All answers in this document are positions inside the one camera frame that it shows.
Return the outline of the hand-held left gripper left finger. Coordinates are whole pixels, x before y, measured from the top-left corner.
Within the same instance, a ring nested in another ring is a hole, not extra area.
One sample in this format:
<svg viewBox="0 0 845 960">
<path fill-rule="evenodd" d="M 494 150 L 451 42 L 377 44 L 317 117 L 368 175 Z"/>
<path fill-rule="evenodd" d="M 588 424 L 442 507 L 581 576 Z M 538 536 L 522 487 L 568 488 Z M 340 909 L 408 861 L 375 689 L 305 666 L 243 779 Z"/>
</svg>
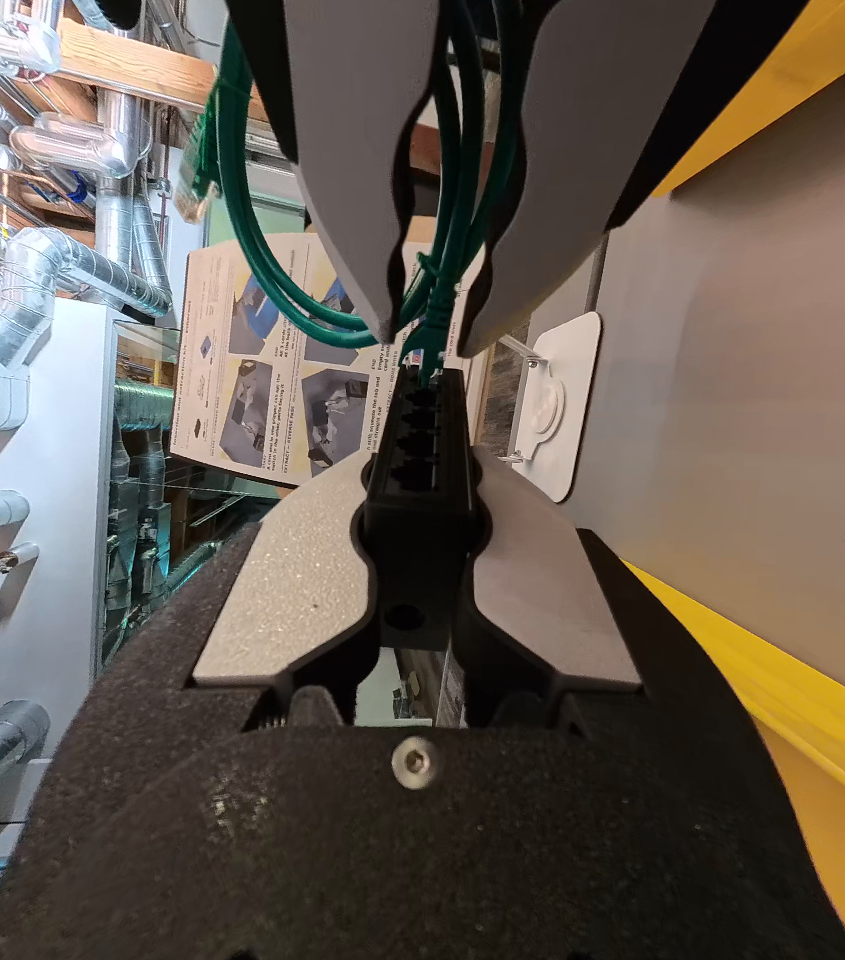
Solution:
<svg viewBox="0 0 845 960">
<path fill-rule="evenodd" d="M 270 685 L 367 616 L 354 522 L 370 459 L 345 457 L 266 514 L 193 669 L 197 687 Z"/>
</svg>

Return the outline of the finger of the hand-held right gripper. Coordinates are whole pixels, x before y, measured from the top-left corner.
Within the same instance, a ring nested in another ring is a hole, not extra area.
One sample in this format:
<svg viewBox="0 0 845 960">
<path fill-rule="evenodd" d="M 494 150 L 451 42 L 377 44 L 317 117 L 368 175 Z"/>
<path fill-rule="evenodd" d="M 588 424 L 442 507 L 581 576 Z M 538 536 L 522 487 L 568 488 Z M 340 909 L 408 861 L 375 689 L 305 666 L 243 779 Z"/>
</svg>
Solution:
<svg viewBox="0 0 845 960">
<path fill-rule="evenodd" d="M 439 36 L 433 1 L 283 4 L 296 178 L 355 313 L 392 343 L 414 206 L 408 149 L 429 102 Z"/>
<path fill-rule="evenodd" d="M 488 234 L 459 354 L 516 327 L 595 250 L 715 6 L 526 4 L 521 176 Z"/>
</svg>

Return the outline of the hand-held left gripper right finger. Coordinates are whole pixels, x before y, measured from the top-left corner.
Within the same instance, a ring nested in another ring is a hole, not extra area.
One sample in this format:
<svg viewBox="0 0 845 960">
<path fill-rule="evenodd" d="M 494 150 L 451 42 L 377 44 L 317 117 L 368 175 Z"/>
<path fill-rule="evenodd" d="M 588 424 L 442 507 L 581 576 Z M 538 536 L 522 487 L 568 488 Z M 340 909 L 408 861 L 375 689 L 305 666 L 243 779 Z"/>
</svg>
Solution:
<svg viewBox="0 0 845 960">
<path fill-rule="evenodd" d="M 640 672 L 573 523 L 522 474 L 474 450 L 486 531 L 464 570 L 454 655 L 487 692 L 634 691 Z"/>
</svg>

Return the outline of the black network switch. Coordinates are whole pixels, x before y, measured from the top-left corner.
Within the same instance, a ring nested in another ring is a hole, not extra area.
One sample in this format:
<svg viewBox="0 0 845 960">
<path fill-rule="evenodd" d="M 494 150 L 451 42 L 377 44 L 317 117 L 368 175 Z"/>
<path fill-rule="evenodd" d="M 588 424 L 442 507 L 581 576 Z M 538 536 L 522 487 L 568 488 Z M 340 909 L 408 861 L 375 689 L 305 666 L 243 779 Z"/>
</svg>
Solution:
<svg viewBox="0 0 845 960">
<path fill-rule="evenodd" d="M 359 523 L 375 572 L 382 647 L 449 648 L 465 561 L 484 530 L 481 475 L 462 371 L 446 368 L 424 385 L 417 366 L 402 367 L 364 469 Z"/>
</svg>

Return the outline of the yellow plastic bin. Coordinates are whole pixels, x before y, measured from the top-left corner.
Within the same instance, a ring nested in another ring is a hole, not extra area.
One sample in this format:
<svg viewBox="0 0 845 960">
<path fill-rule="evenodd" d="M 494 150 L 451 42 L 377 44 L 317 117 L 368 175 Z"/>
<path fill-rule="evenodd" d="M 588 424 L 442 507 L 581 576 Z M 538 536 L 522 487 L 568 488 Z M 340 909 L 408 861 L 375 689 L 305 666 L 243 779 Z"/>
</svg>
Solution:
<svg viewBox="0 0 845 960">
<path fill-rule="evenodd" d="M 730 103 L 656 187 L 662 197 L 845 74 L 845 1 L 810 1 Z"/>
<path fill-rule="evenodd" d="M 845 686 L 644 570 L 629 570 L 700 643 L 751 714 L 845 926 Z"/>
</svg>

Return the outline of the printed instruction poster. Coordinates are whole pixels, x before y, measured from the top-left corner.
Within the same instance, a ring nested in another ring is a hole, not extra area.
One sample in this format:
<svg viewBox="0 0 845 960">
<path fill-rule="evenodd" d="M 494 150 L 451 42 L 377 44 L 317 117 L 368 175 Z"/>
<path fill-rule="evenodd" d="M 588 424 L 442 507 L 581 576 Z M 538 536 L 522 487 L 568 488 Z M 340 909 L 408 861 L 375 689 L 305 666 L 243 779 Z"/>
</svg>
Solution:
<svg viewBox="0 0 845 960">
<path fill-rule="evenodd" d="M 376 452 L 406 338 L 330 345 L 280 313 L 236 240 L 186 266 L 169 450 L 194 464 L 297 487 Z"/>
</svg>

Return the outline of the silver ventilation ducts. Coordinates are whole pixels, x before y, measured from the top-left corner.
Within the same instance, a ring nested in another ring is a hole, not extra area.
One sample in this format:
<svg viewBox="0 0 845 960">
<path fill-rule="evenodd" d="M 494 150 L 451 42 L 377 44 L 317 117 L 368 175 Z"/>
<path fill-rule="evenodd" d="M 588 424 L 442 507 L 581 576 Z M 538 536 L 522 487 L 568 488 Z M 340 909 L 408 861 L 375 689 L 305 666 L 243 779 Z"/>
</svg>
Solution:
<svg viewBox="0 0 845 960">
<path fill-rule="evenodd" d="M 63 730 L 75 706 L 59 706 L 49 687 L 51 628 L 73 627 L 76 652 L 93 645 L 96 625 L 94 590 L 97 513 L 101 508 L 101 451 L 76 476 L 66 463 L 75 459 L 71 445 L 95 441 L 101 448 L 105 399 L 77 412 L 84 388 L 60 386 L 61 405 L 42 415 L 32 411 L 30 360 L 46 346 L 57 296 L 62 287 L 106 298 L 98 332 L 106 341 L 110 310 L 130 306 L 147 320 L 165 317 L 171 306 L 169 287 L 152 272 L 136 272 L 121 261 L 79 242 L 54 227 L 27 227 L 7 236 L 0 227 L 0 453 L 15 468 L 0 487 L 0 612 L 2 596 L 13 599 L 32 570 L 48 580 L 37 590 L 37 610 L 25 613 L 24 628 L 9 627 L 16 657 L 14 678 L 3 683 L 0 701 L 0 782 L 19 765 L 39 758 L 45 744 Z M 0 630 L 7 624 L 0 619 Z"/>
</svg>

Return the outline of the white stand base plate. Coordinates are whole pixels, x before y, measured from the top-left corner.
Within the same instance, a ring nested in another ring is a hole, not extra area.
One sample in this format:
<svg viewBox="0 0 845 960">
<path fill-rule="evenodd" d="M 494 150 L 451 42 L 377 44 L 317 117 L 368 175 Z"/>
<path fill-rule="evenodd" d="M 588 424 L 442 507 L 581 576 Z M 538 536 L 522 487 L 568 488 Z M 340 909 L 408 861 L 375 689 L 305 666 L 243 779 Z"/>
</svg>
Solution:
<svg viewBox="0 0 845 960">
<path fill-rule="evenodd" d="M 512 452 L 500 458 L 554 503 L 573 489 L 603 330 L 588 311 L 542 333 L 534 346 L 510 335 L 499 343 L 522 360 L 522 401 Z"/>
</svg>

